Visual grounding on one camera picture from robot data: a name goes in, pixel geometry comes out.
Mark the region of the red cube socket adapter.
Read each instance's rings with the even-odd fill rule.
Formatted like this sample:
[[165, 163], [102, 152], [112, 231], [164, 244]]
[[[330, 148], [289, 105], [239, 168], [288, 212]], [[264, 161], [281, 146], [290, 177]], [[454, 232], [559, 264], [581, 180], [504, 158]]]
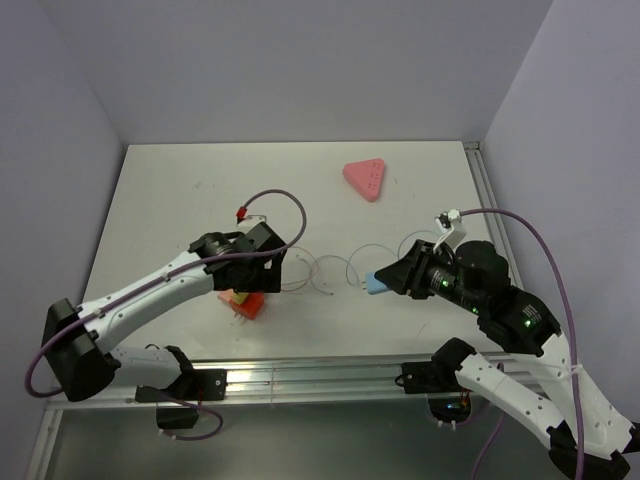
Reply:
[[231, 294], [234, 290], [226, 290], [218, 293], [218, 299], [228, 306], [236, 316], [240, 316], [246, 320], [253, 321], [261, 313], [265, 304], [265, 296], [263, 293], [249, 293], [246, 301], [241, 305], [231, 300]]

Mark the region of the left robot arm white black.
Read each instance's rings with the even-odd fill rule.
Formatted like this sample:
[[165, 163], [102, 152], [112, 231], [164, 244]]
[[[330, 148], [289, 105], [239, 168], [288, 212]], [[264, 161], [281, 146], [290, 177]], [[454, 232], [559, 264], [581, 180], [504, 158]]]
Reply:
[[71, 402], [110, 385], [150, 386], [183, 399], [195, 386], [186, 355], [167, 346], [157, 353], [123, 347], [123, 341], [169, 310], [214, 291], [277, 293], [287, 252], [264, 222], [246, 232], [211, 232], [174, 260], [117, 292], [83, 305], [63, 299], [48, 311], [45, 358]]

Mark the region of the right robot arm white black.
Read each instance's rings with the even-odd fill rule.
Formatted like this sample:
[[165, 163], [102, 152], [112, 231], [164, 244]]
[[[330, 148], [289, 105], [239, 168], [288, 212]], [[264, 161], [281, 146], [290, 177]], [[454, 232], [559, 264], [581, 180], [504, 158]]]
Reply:
[[571, 363], [559, 322], [539, 298], [512, 285], [506, 259], [490, 242], [436, 249], [418, 240], [374, 276], [397, 294], [437, 296], [475, 315], [479, 329], [543, 390], [536, 394], [452, 338], [429, 361], [403, 364], [399, 381], [406, 393], [471, 390], [533, 433], [567, 477], [622, 479], [629, 473], [625, 457], [639, 450], [638, 423], [621, 415]]

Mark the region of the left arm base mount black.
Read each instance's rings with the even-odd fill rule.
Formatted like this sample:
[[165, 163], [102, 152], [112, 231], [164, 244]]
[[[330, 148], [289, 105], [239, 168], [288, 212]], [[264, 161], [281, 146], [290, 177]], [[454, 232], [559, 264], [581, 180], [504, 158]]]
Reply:
[[[156, 426], [162, 435], [175, 441], [202, 441], [219, 434], [224, 426], [223, 416], [206, 402], [222, 401], [226, 387], [225, 369], [195, 369], [182, 374], [164, 389], [138, 386], [134, 401], [156, 405]], [[217, 421], [215, 428], [208, 433], [190, 434], [205, 416]]]

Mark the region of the blue plug adapter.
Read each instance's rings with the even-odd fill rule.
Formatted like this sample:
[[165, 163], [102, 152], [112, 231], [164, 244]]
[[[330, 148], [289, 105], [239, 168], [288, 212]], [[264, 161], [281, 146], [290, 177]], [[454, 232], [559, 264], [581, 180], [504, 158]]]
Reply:
[[390, 288], [375, 277], [374, 272], [367, 272], [361, 282], [361, 289], [368, 295], [379, 295], [390, 292]]

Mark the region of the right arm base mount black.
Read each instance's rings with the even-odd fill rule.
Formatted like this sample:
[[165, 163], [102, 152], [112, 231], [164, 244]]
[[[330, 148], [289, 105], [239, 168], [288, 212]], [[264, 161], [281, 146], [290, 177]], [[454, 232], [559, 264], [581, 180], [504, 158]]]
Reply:
[[471, 391], [460, 386], [452, 373], [434, 361], [402, 363], [394, 384], [406, 395], [424, 395], [438, 428], [456, 430], [470, 425], [490, 408], [486, 400], [473, 400]]

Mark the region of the yellow plug adapter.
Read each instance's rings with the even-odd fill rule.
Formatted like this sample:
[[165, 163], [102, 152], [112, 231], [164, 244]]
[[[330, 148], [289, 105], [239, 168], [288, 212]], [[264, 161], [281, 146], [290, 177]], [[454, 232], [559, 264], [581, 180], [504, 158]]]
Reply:
[[231, 294], [231, 300], [238, 304], [241, 305], [242, 303], [244, 303], [247, 299], [247, 297], [249, 296], [248, 292], [233, 292]]

